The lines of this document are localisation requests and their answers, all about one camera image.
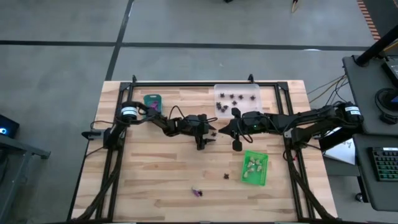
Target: rgb keyboard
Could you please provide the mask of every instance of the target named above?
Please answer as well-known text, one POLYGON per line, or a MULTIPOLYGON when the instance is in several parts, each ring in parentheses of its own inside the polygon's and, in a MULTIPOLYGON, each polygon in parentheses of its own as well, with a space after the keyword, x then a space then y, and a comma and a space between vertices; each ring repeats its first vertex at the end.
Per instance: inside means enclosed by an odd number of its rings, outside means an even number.
POLYGON ((372 147, 370 151, 378 181, 398 181, 398 148, 372 147))

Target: wooden table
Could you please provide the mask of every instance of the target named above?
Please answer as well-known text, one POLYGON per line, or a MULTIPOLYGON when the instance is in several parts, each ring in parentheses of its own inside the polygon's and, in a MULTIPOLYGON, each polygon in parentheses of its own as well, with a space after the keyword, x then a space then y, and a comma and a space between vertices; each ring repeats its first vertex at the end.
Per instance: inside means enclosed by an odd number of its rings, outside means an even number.
MULTIPOLYGON (((303 81, 288 83, 294 113, 309 110, 303 81)), ((96 120, 113 120, 119 84, 104 83, 96 120)), ((215 116, 213 88, 135 87, 133 100, 143 101, 144 95, 155 93, 162 96, 164 114, 169 114, 173 105, 179 105, 184 115, 206 113, 208 118, 215 116)), ((261 97, 263 112, 278 113, 273 88, 261 87, 261 97)), ((180 116, 177 110, 174 116, 180 116)), ((228 119, 221 119, 212 125, 219 129, 228 122, 228 119)), ((107 127, 109 125, 103 123, 95 125, 95 128, 107 127)), ((243 142, 244 150, 269 155, 265 187, 242 183, 244 151, 232 150, 230 136, 218 134, 216 138, 216 142, 206 145, 205 150, 197 151, 193 137, 167 137, 152 123, 131 126, 124 147, 114 221, 296 221, 289 171, 282 158, 282 136, 257 134, 253 136, 254 143, 243 142), (224 173, 229 174, 229 180, 224 180, 224 173), (194 196, 192 187, 202 189, 203 197, 194 196)), ((88 152, 101 146, 102 140, 92 141, 88 152)), ((303 157, 311 190, 326 210, 336 216, 321 152, 308 147, 303 150, 303 157)), ((78 217, 98 193, 105 158, 104 149, 86 159, 72 218, 78 217)), ((302 192, 300 198, 304 214, 307 214, 302 192)))

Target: gray concrete floor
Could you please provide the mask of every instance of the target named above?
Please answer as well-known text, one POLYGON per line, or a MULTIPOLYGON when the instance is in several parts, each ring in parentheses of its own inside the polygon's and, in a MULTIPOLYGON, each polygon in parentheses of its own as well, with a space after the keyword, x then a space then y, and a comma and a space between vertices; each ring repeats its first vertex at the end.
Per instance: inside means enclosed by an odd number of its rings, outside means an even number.
MULTIPOLYGON (((373 43, 355 0, 135 0, 125 42, 364 46, 373 43)), ((127 0, 0 0, 0 40, 115 41, 127 0)), ((21 123, 19 139, 52 151, 34 159, 12 221, 66 219, 112 47, 0 46, 0 114, 21 123)), ((343 74, 349 51, 127 48, 113 80, 305 80, 307 90, 343 74)), ((352 100, 348 85, 341 96, 352 100)), ((312 103, 323 106, 328 94, 312 103)), ((352 179, 330 177, 339 217, 390 221, 356 203, 352 179)))

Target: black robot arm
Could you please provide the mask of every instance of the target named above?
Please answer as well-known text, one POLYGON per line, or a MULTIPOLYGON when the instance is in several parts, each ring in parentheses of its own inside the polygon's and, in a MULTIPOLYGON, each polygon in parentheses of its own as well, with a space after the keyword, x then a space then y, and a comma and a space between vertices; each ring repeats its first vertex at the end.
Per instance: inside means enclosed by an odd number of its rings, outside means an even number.
POLYGON ((241 115, 237 108, 232 109, 232 114, 234 119, 229 122, 229 125, 221 128, 219 132, 230 135, 235 139, 233 141, 235 151, 242 150, 240 136, 252 143, 251 134, 287 133, 285 136, 292 139, 291 142, 294 146, 304 147, 305 143, 314 135, 324 135, 337 127, 357 129, 363 121, 358 107, 352 103, 324 106, 320 109, 293 115, 260 113, 258 111, 250 111, 241 115), (297 127, 311 123, 314 124, 307 128, 297 127))
POLYGON ((125 129, 130 125, 138 125, 144 122, 152 122, 163 130, 166 136, 172 137, 178 134, 195 137, 197 149, 202 150, 208 142, 214 139, 204 139, 203 135, 208 134, 209 130, 215 130, 209 122, 215 121, 207 119, 207 115, 188 115, 183 118, 168 119, 160 112, 151 107, 147 107, 141 102, 126 101, 121 105, 121 112, 116 117, 116 122, 112 128, 104 131, 103 146, 106 149, 111 149, 118 145, 120 136, 124 134, 125 129), (137 114, 144 115, 144 119, 137 119, 137 114))

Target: green container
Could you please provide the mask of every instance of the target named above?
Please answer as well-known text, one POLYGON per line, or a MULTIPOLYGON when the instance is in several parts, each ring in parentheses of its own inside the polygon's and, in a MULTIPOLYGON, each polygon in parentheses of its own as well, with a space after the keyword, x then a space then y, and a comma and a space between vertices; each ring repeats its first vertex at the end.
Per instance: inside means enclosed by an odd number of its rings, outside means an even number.
POLYGON ((162 113, 162 97, 159 94, 145 95, 144 104, 162 113))
POLYGON ((249 184, 255 184, 260 186, 266 185, 267 180, 267 166, 268 166, 268 155, 260 152, 246 151, 244 153, 243 169, 241 181, 249 184), (253 157, 254 160, 260 160, 262 169, 257 172, 257 165, 253 165, 254 172, 248 174, 247 178, 244 178, 244 173, 249 170, 248 167, 250 158, 253 157))

